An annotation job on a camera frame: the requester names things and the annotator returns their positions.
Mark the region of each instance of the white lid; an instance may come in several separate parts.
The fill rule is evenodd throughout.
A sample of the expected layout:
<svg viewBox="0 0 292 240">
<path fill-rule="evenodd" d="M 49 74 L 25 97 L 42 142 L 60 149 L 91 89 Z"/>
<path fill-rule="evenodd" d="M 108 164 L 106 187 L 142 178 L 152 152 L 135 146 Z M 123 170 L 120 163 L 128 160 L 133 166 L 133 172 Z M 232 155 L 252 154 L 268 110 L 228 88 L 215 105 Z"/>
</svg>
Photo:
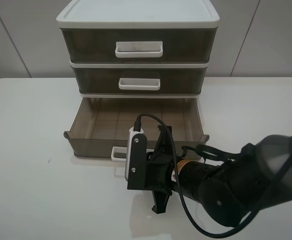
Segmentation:
<svg viewBox="0 0 292 240">
<path fill-rule="evenodd" d="M 212 29 L 209 0 L 72 0 L 57 17 L 62 29 Z"/>
</svg>

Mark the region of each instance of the white table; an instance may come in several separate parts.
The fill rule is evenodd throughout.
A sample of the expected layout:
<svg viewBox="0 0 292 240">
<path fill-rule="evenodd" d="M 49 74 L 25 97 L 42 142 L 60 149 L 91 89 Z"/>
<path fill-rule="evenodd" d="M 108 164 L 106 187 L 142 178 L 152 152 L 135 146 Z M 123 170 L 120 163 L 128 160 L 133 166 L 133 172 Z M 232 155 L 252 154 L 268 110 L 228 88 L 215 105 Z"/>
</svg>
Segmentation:
<svg viewBox="0 0 292 240">
<path fill-rule="evenodd" d="M 177 194 L 156 215 L 150 192 L 127 190 L 122 163 L 73 156 L 63 132 L 80 102 L 74 78 L 0 79 L 0 240 L 206 239 Z M 199 108 L 208 145 L 225 151 L 292 135 L 292 78 L 207 77 Z M 206 230 L 226 230 L 186 202 Z M 292 240 L 292 201 L 231 239 Z"/>
</svg>

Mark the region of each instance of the open drawer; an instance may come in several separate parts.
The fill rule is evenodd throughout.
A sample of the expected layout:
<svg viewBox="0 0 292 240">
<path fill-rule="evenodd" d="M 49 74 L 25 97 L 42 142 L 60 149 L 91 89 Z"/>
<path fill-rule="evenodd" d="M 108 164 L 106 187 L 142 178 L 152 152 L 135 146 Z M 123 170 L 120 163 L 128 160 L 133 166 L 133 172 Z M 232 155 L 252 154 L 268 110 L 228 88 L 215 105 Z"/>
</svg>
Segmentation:
<svg viewBox="0 0 292 240">
<path fill-rule="evenodd" d="M 140 113 L 154 114 L 172 126 L 178 154 L 181 146 L 195 147 L 209 139 L 203 134 L 195 98 L 83 98 L 76 119 L 64 136 L 75 156 L 110 159 L 113 147 L 127 146 L 129 129 Z M 154 149 L 160 133 L 158 123 L 143 117 L 142 129 L 148 139 L 147 148 Z"/>
</svg>

